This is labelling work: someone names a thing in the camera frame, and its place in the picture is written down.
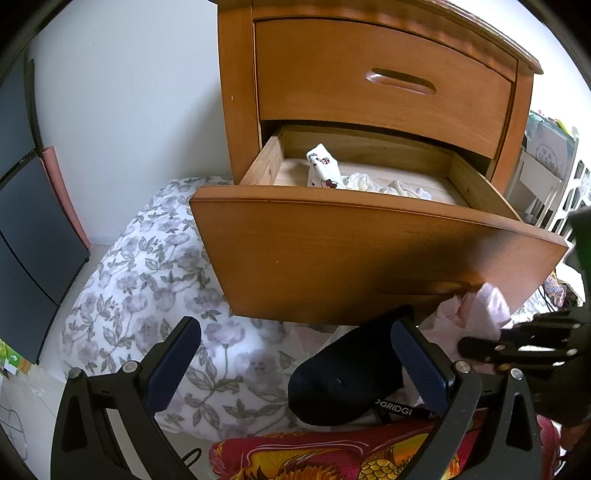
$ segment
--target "drawer front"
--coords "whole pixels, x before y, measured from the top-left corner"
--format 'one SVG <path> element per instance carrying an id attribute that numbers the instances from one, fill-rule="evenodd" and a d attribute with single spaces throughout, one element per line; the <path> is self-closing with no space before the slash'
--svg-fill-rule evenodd
<path id="1" fill-rule="evenodd" d="M 354 325 L 405 303 L 429 314 L 485 281 L 513 312 L 566 252 L 515 220 L 375 193 L 202 187 L 190 203 L 232 310 L 255 318 Z"/>
<path id="2" fill-rule="evenodd" d="M 256 23 L 263 120 L 385 127 L 495 156 L 511 82 L 459 52 L 375 25 Z"/>

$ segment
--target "bed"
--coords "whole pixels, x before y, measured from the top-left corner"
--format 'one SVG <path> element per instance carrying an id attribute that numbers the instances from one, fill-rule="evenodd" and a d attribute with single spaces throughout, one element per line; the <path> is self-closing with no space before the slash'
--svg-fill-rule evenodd
<path id="1" fill-rule="evenodd" d="M 212 441 L 301 430 L 287 408 L 290 369 L 302 355 L 294 332 L 313 328 L 328 337 L 336 328 L 232 313 L 189 208 L 199 187 L 229 184 L 194 177 L 158 191 L 90 276 L 59 339 L 64 372 L 108 374 L 141 360 L 183 316 L 199 319 L 202 345 L 156 419 L 164 429 Z M 526 305 L 517 313 L 523 320 L 534 311 Z"/>

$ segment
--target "white wall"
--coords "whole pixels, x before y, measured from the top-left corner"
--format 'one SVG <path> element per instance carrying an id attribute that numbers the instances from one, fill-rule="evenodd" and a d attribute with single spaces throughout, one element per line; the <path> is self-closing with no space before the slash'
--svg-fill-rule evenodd
<path id="1" fill-rule="evenodd" d="M 230 173 L 216 16 L 207 0 L 74 0 L 33 42 L 43 142 L 91 243 L 170 179 Z"/>

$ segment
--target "wooden drawer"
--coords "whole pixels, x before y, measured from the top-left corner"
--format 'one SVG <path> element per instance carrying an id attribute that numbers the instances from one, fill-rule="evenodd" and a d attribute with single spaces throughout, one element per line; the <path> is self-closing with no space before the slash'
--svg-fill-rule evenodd
<path id="1" fill-rule="evenodd" d="M 511 82 L 425 38 L 342 20 L 255 24 L 261 120 L 386 127 L 494 158 Z"/>
<path id="2" fill-rule="evenodd" d="M 319 142 L 343 174 L 402 180 L 433 201 L 306 187 Z M 190 204 L 232 310 L 248 317 L 357 324 L 405 303 L 429 314 L 485 281 L 514 311 L 566 252 L 457 154 L 352 129 L 282 127 L 240 185 L 202 187 Z"/>

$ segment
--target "drawer handle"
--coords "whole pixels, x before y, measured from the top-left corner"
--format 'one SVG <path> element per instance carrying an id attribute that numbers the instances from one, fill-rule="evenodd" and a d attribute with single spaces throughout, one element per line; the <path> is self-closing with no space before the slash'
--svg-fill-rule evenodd
<path id="1" fill-rule="evenodd" d="M 408 73 L 385 69 L 371 69 L 365 73 L 365 78 L 370 82 L 379 83 L 380 85 L 390 85 L 422 95 L 435 95 L 437 93 L 435 85 L 429 82 L 429 80 L 415 77 Z"/>

